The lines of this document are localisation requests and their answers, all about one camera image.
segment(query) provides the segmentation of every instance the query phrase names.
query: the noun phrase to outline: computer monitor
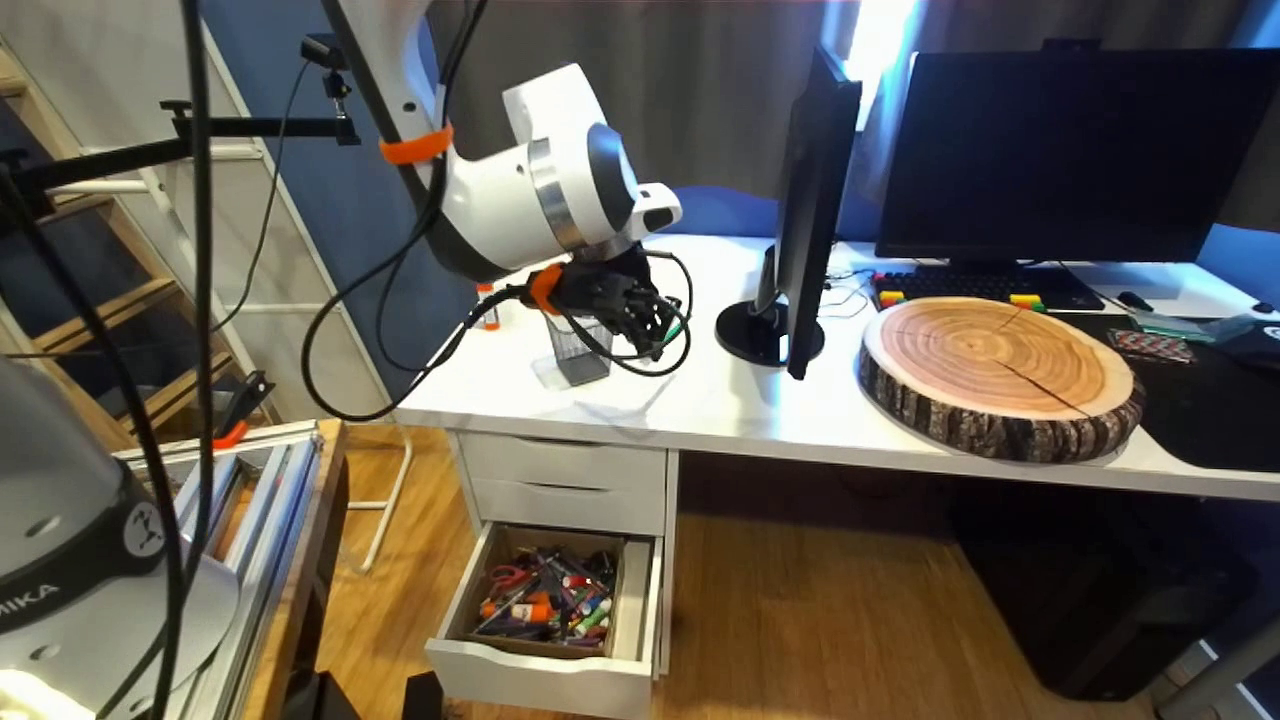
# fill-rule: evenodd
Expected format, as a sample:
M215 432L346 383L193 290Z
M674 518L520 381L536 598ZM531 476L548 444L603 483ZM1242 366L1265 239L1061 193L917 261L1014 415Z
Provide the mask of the computer monitor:
M787 120L779 235L764 251L755 298L716 318L716 341L732 356L783 366L798 381L806 381L808 361L825 348L817 311L838 246L855 109L859 85L846 77L828 48L817 48Z
M1280 51L920 51L877 258L1198 261Z

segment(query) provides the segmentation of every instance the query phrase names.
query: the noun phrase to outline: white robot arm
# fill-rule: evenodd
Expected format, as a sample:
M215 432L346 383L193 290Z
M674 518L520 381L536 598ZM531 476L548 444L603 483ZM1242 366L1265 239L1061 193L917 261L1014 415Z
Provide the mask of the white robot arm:
M442 134L446 90L424 51L429 0L324 0L354 77L388 145ZM469 281L497 281L555 264L531 281L525 305L593 318L660 356L674 308L647 281L640 235L682 221L670 184L637 184L615 129L609 129L587 77L566 64L505 94L515 145L463 159L450 150L442 221L429 233L436 261ZM411 198L429 207L442 163L404 163Z

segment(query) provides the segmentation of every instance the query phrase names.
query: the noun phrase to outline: wood slab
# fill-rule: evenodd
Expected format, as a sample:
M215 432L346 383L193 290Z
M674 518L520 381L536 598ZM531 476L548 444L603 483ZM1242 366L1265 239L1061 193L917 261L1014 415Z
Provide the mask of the wood slab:
M908 427L1028 466L1122 447L1146 404L1133 370L1107 346L1066 319L971 298L879 311L855 376Z

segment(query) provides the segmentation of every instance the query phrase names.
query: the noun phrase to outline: black device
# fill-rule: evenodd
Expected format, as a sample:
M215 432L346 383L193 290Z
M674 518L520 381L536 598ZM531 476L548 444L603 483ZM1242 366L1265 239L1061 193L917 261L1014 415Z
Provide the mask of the black device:
M783 366L798 381L806 381L808 361L825 348L817 308L838 246L855 109L859 85L846 77L828 48L817 48L787 120L779 235L764 251L755 298L716 318L716 341L732 356Z
M1075 702L1130 702L1257 588L1201 500L961 483L958 541L1031 673Z
M1198 261L1278 81L1252 48L920 51L877 258Z

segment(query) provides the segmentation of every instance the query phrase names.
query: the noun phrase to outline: drawer unit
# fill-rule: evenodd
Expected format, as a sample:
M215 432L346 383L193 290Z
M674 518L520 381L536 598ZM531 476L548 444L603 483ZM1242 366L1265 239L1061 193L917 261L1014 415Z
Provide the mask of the drawer unit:
M511 651L476 639L476 607L487 567L520 544L602 544L602 532L553 532L484 524L442 637L429 639L431 670L451 702L520 706L575 716L647 716L660 664L664 555L654 536L609 536L621 544L614 637L603 655Z
M670 454L456 432L476 522L664 536Z

